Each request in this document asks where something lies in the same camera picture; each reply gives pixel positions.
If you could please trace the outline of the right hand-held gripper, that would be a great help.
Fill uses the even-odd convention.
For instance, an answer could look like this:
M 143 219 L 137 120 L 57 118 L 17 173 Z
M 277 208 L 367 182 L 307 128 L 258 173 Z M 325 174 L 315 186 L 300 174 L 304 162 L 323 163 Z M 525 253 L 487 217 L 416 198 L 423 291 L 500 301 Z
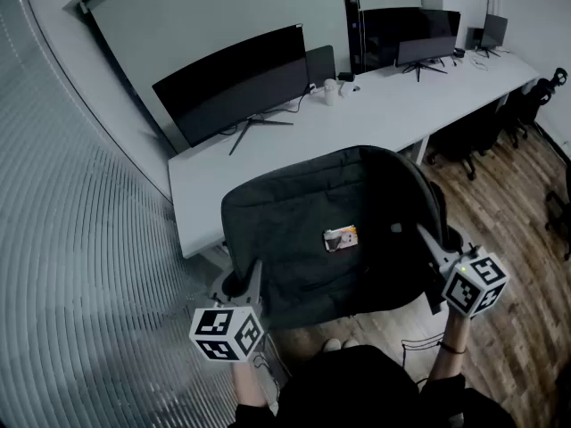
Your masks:
M 463 317 L 475 317 L 490 309 L 500 298 L 509 282 L 509 271 L 493 252 L 476 246 L 461 255 L 450 255 L 447 251 L 462 252 L 462 229 L 447 226 L 446 250 L 421 225 L 417 230 L 425 242 L 444 283 L 442 298 Z

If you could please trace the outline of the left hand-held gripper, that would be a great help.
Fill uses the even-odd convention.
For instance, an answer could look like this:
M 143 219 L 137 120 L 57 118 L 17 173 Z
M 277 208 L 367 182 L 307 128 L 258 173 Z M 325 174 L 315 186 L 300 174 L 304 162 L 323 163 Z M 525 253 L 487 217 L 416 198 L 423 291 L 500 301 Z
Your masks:
M 262 269 L 262 261 L 256 259 L 247 276 L 242 297 L 243 304 L 260 303 Z M 211 285 L 211 299 L 231 300 L 234 280 L 234 269 L 225 269 Z M 260 314 L 260 305 L 196 309 L 192 318 L 189 339 L 208 361 L 247 362 L 265 334 Z

